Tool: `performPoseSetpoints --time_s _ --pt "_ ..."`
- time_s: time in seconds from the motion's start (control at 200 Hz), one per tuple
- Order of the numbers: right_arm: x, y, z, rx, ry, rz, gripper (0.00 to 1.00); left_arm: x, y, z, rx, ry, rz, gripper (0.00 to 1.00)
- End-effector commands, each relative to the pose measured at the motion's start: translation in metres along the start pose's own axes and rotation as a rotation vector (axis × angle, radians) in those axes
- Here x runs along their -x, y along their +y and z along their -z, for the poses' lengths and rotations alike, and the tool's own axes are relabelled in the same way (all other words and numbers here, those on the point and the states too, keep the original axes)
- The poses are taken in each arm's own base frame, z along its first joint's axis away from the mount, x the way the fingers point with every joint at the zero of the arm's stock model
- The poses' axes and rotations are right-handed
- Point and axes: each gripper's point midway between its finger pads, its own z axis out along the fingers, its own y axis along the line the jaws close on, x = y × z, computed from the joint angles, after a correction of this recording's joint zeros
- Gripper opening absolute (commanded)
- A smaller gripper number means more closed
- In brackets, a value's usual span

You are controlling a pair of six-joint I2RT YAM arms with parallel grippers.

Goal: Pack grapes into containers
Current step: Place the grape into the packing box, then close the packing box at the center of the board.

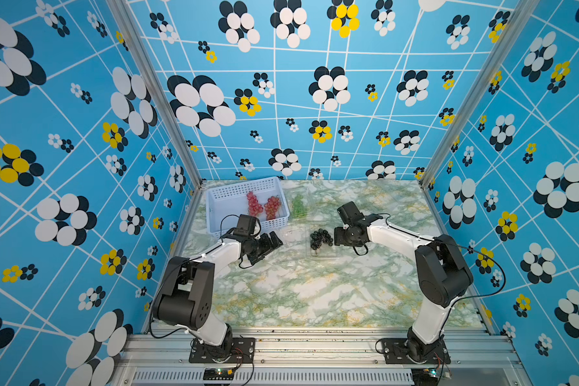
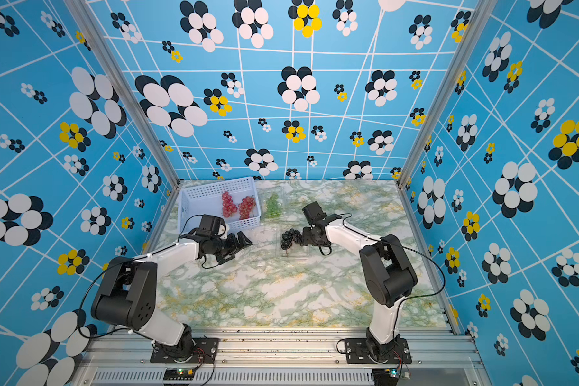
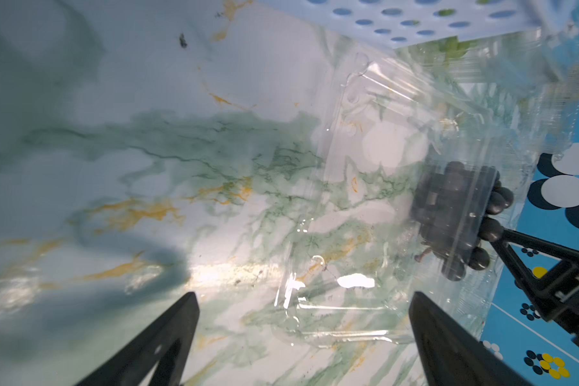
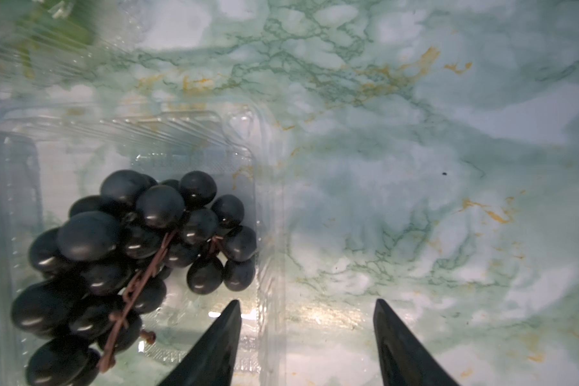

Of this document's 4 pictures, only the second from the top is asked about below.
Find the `black grape bunch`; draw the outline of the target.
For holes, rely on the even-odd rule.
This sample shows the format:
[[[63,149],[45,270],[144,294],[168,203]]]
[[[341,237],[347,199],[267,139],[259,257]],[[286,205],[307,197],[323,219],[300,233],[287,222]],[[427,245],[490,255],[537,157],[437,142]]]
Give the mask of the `black grape bunch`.
[[[281,235],[281,249],[283,251],[289,250],[293,245],[304,246],[302,232],[291,228]]]

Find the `green grape bunch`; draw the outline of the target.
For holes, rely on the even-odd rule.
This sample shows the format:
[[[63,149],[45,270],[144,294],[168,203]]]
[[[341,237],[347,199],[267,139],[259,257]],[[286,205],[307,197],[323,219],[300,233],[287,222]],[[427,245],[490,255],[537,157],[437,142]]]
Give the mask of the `green grape bunch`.
[[[273,193],[270,198],[265,201],[266,211],[265,217],[267,219],[277,219],[282,214],[282,205],[279,201],[279,195]]]

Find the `clear plastic clamshell container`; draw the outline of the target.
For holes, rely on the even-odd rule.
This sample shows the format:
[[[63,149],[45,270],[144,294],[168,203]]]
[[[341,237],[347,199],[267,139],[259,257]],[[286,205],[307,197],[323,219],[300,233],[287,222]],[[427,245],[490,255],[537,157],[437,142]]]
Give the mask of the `clear plastic clamshell container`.
[[[263,225],[272,225],[285,222],[289,211],[286,199],[278,191],[268,191],[262,195],[262,216]]]

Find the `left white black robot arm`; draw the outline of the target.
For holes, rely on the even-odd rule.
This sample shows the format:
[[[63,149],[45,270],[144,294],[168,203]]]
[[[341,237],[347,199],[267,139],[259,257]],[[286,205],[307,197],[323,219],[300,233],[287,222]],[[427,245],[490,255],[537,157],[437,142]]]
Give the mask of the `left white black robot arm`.
[[[156,351],[172,360],[189,360],[197,352],[191,328],[156,307],[159,279],[209,255],[223,265],[251,245],[243,232],[231,233],[225,239],[189,235],[186,241],[154,253],[133,259],[117,257],[103,274],[91,315],[151,340]]]

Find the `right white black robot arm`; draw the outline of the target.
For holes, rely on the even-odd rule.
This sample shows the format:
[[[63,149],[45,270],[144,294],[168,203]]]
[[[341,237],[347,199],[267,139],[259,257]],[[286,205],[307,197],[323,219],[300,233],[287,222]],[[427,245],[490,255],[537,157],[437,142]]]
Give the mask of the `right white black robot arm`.
[[[418,284],[418,275],[398,237],[377,237],[338,218],[303,228],[302,239],[320,249],[340,246],[360,259],[368,292],[375,301],[366,333],[367,348],[376,362],[387,360],[396,350],[400,312]]]

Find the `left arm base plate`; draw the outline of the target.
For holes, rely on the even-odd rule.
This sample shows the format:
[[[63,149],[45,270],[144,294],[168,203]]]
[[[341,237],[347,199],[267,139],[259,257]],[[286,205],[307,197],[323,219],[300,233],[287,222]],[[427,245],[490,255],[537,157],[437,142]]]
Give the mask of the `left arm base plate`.
[[[178,346],[154,343],[151,363],[213,363],[219,350],[218,338],[186,338]]]

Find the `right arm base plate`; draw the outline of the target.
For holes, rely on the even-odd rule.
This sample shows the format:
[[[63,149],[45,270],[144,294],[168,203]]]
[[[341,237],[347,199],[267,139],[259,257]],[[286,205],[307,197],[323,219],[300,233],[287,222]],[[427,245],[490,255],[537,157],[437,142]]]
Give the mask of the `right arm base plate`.
[[[378,344],[374,339],[344,339],[342,352],[348,364],[391,364],[413,363],[409,345],[400,336],[387,344]]]

